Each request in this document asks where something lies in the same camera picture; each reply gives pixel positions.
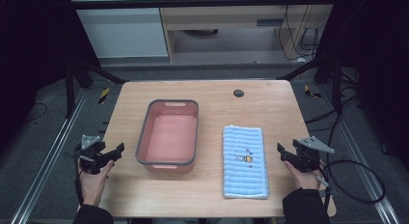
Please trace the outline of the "person's left hand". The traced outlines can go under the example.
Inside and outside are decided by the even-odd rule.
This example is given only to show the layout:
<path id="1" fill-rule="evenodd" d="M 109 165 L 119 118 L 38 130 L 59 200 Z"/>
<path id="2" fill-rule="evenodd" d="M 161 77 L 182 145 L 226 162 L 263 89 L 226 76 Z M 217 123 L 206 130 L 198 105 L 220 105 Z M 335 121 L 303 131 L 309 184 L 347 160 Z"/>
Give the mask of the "person's left hand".
<path id="1" fill-rule="evenodd" d="M 114 165 L 115 162 L 110 160 L 96 175 L 89 174 L 80 168 L 79 181 L 81 184 L 83 205 L 94 207 L 99 205 L 105 182 L 109 178 L 109 173 Z"/>

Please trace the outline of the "black curtain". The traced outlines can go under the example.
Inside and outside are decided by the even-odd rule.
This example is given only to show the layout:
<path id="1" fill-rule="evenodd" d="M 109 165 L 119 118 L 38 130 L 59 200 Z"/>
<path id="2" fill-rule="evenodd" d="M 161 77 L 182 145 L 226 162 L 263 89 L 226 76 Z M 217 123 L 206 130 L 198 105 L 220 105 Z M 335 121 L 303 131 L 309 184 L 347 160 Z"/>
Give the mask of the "black curtain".
<path id="1" fill-rule="evenodd" d="M 0 0 L 0 154 L 69 55 L 99 64 L 77 12 L 59 6 L 70 1 Z"/>
<path id="2" fill-rule="evenodd" d="M 359 74 L 369 116 L 409 170 L 409 0 L 339 0 L 318 48 Z"/>

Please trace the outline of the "yellow black floor tape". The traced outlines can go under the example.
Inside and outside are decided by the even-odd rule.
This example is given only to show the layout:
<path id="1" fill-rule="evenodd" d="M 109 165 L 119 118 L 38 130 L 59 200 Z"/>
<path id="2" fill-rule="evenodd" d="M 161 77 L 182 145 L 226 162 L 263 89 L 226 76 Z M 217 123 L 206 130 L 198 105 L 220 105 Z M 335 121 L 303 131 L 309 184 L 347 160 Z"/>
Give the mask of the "yellow black floor tape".
<path id="1" fill-rule="evenodd" d="M 110 92 L 110 88 L 108 88 L 108 87 L 104 88 L 102 90 L 101 95 L 100 95 L 99 100 L 98 100 L 98 104 L 103 104 L 104 103 L 104 101 L 106 100 L 109 92 Z"/>
<path id="2" fill-rule="evenodd" d="M 308 85 L 304 86 L 304 93 L 305 95 L 313 97 L 313 98 L 322 98 L 322 95 L 320 93 L 313 93 L 311 88 Z"/>

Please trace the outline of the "silver metal floor rail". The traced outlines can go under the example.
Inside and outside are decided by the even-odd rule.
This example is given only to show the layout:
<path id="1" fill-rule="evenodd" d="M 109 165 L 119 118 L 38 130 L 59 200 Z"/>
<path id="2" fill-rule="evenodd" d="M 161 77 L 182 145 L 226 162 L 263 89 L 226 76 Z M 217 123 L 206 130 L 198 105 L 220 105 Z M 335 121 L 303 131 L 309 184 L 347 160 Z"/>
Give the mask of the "silver metal floor rail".
<path id="1" fill-rule="evenodd" d="M 75 99 L 74 108 L 71 114 L 65 118 L 53 144 L 43 161 L 39 172 L 36 174 L 28 192 L 15 211 L 10 224 L 26 224 L 42 191 L 54 168 L 57 158 L 67 142 L 68 136 L 77 120 L 83 107 L 84 100 L 88 95 L 88 89 L 80 89 L 78 97 Z"/>
<path id="2" fill-rule="evenodd" d="M 324 85 L 319 85 L 318 89 L 329 108 L 334 111 L 333 117 L 335 118 L 335 121 L 331 127 L 328 144 L 331 144 L 334 131 L 338 129 L 341 135 L 341 140 L 344 142 L 344 145 L 349 152 L 349 159 L 340 159 L 333 162 L 330 162 L 329 156 L 327 156 L 328 174 L 331 175 L 332 165 L 341 163 L 353 164 L 366 188 L 369 199 L 358 199 L 354 196 L 350 196 L 350 198 L 358 203 L 374 206 L 384 224 L 401 224 L 392 204 L 387 198 L 384 182 L 372 169 L 369 168 L 368 163 L 362 152 L 359 150 L 346 122 L 341 119 L 341 110 L 338 111 L 332 102 L 331 91 Z"/>

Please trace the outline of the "person's right hand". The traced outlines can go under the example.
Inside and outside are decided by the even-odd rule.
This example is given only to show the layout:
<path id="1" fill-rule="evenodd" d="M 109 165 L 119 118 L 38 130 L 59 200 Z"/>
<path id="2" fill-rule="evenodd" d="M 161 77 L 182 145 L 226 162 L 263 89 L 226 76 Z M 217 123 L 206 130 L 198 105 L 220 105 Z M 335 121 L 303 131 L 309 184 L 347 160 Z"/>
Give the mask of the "person's right hand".
<path id="1" fill-rule="evenodd" d="M 317 178 L 321 176 L 321 173 L 319 171 L 302 173 L 298 171 L 288 161 L 285 161 L 284 165 L 286 166 L 289 173 L 293 176 L 296 188 L 315 189 L 315 190 L 318 190 L 320 188 L 320 181 Z"/>

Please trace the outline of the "black horizontal bar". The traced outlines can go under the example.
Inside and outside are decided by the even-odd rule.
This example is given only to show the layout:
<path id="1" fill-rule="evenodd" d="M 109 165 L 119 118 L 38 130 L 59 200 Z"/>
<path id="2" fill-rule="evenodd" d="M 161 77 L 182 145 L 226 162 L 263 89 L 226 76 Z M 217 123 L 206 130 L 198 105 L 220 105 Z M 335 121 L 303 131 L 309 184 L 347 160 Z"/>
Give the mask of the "black horizontal bar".
<path id="1" fill-rule="evenodd" d="M 330 5 L 338 0 L 123 0 L 70 2 L 76 10 Z"/>

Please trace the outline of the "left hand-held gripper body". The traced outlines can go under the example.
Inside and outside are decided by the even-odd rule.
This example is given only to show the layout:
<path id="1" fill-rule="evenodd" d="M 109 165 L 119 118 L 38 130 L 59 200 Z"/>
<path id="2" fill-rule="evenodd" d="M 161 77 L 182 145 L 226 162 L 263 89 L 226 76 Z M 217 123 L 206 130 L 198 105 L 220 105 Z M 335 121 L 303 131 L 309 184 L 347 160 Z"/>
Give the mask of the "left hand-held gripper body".
<path id="1" fill-rule="evenodd" d="M 92 175 L 96 175 L 103 167 L 103 153 L 105 144 L 100 136 L 83 134 L 80 143 L 74 149 L 74 155 L 79 160 L 80 168 Z"/>

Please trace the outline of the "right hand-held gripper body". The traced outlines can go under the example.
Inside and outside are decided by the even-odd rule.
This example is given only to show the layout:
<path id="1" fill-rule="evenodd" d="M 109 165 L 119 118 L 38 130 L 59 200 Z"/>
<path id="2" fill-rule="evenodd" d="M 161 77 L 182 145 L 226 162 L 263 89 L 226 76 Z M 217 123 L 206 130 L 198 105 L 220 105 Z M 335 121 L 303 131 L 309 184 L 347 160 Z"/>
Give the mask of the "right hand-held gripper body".
<path id="1" fill-rule="evenodd" d="M 320 153 L 333 154 L 330 148 L 314 136 L 302 139 L 294 139 L 292 146 L 296 149 L 296 163 L 294 167 L 302 172 L 315 171 L 320 166 Z"/>

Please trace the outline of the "pink basin with grey rim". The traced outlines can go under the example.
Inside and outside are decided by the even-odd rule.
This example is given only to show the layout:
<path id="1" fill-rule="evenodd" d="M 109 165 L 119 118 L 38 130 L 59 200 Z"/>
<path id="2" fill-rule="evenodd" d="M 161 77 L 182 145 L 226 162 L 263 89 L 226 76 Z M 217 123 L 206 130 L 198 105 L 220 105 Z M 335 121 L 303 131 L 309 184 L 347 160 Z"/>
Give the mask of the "pink basin with grey rim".
<path id="1" fill-rule="evenodd" d="M 150 172 L 188 173 L 195 163 L 199 104 L 192 99 L 156 99 L 146 112 L 135 152 Z"/>

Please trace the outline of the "light wooden desk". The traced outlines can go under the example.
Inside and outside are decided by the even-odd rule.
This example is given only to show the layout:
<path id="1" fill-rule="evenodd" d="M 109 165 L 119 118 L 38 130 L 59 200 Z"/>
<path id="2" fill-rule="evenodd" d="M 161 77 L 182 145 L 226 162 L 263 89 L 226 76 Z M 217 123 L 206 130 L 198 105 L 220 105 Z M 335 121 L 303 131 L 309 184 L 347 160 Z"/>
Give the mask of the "light wooden desk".
<path id="1" fill-rule="evenodd" d="M 164 8 L 160 11 L 169 39 L 176 31 L 273 27 L 287 58 L 301 54 L 303 33 L 323 27 L 330 5 Z"/>

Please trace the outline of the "white cabinet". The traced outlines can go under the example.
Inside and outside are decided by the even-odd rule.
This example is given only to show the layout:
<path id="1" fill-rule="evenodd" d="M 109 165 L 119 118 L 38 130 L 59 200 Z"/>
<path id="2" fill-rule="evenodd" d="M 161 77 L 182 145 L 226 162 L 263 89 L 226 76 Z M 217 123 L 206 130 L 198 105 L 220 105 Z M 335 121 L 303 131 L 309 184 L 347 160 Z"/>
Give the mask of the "white cabinet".
<path id="1" fill-rule="evenodd" d="M 78 10 L 77 13 L 99 59 L 168 56 L 158 9 Z"/>

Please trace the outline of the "blue striped towel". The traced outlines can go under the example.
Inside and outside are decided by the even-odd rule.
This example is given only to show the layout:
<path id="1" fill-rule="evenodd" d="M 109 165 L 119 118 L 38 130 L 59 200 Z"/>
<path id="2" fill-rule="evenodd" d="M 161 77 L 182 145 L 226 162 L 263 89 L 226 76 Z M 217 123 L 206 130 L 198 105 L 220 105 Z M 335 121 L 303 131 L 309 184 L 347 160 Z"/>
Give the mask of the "blue striped towel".
<path id="1" fill-rule="evenodd" d="M 223 170 L 223 194 L 226 198 L 268 198 L 268 173 L 261 128 L 224 127 Z"/>

